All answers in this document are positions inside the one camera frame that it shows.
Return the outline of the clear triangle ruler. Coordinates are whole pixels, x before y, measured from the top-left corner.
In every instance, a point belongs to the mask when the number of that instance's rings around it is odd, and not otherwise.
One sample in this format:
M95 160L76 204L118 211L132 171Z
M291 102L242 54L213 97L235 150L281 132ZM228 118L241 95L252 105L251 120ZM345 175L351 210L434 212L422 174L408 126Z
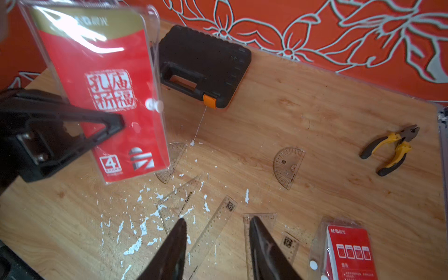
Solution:
M198 175L156 202L157 213L162 220L167 235L188 206L191 197L196 193L196 189L202 185L203 175Z
M294 252L298 242L286 236L277 245L270 230L275 224L275 213L247 213L243 216L245 229L247 278L249 280L300 280L291 258L282 250Z

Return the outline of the clear protractor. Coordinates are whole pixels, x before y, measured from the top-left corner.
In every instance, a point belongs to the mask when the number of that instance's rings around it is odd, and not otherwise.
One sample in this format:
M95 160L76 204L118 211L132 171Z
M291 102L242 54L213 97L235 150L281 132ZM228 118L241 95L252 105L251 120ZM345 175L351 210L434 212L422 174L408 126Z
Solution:
M170 166L165 169L156 172L156 177L164 184L168 184L170 179L173 176L173 173L175 171L175 168L177 164L179 163L182 155L184 154L186 150L187 145L182 142L172 142L168 145L168 152L169 152L169 159L170 159Z
M290 190L306 153L295 147L281 149L274 158L273 171L277 181Z

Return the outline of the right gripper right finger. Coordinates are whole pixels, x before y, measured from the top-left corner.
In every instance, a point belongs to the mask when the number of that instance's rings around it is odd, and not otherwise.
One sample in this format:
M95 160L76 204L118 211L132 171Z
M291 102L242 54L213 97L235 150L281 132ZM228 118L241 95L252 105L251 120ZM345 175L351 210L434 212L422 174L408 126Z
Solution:
M255 280L303 280L258 216L249 223L249 244Z

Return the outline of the clear straight ruler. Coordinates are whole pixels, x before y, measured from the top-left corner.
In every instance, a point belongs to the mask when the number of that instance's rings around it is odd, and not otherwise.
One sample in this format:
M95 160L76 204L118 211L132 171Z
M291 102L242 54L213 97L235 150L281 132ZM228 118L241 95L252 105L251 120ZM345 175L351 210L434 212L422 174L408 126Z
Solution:
M230 196L226 196L222 200L218 209L187 254L187 264L184 267L183 275L184 280L192 280L194 278L237 206L238 203Z

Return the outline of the red ruler set package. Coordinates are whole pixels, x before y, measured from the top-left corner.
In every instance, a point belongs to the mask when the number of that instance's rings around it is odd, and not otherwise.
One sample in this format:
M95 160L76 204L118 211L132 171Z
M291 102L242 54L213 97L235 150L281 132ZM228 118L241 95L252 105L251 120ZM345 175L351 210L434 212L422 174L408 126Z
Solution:
M368 231L347 218L322 218L310 247L307 279L378 279Z
M122 118L122 130L92 151L104 182L166 170L156 8L106 1L20 1L19 8L69 103Z

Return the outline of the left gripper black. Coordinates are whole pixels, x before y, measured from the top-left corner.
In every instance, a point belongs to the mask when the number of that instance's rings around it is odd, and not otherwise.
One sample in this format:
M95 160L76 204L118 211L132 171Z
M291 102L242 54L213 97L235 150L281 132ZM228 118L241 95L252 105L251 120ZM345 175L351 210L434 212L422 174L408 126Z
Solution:
M104 127L89 137L72 136L66 122ZM49 92L1 92L1 192L17 177L28 183L51 177L124 127L119 114L79 108Z

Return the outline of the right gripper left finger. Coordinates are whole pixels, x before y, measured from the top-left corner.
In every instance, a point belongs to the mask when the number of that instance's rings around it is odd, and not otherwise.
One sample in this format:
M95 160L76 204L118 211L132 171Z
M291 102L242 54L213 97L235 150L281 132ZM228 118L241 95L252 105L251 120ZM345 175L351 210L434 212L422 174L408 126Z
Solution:
M187 223L180 218L138 280L182 280L187 245Z

